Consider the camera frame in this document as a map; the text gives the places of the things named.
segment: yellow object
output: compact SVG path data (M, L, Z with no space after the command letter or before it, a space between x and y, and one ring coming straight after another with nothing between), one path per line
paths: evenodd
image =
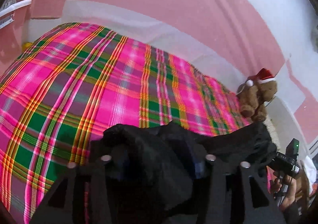
M30 46L32 46L32 44L33 44L33 43L31 43L31 42L26 42L26 43L24 43L24 44L22 45L22 52L25 52L25 50L26 50L27 48L29 48Z

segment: santa hat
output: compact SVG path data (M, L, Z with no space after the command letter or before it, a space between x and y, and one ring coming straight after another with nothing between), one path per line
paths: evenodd
M255 79L260 84L267 83L270 81L275 81L275 78L272 75L272 73L265 68L261 69L259 73L257 73L257 75L255 76Z
M251 79L246 81L246 85L251 87L254 85L254 81L257 81L258 83L262 84L270 81L275 81L275 78L269 70L263 68L259 71L259 73L257 73L257 75L251 77Z

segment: black device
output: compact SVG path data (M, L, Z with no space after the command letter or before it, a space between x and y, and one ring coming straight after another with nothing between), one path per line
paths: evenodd
M294 138L287 145L285 154L277 152L276 157L268 165L274 171L279 172L281 183L285 175L295 178L299 173L300 167L297 164L298 151L299 141ZM284 201L287 190L288 184L282 184L280 191L275 194L274 198L277 202L277 206L280 206Z

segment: plaid bedspread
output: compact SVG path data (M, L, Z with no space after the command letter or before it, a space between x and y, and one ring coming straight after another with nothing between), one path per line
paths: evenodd
M215 136L248 124L235 94L186 61L88 23L43 35L0 78L0 198L28 223L66 164L117 123Z

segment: red santa hat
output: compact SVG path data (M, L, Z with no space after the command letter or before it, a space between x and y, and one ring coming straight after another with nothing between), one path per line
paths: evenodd
M257 75L255 75L255 80L257 80L258 83L262 84L270 81L275 81L275 78L269 70L263 68L259 71L259 73L257 73Z

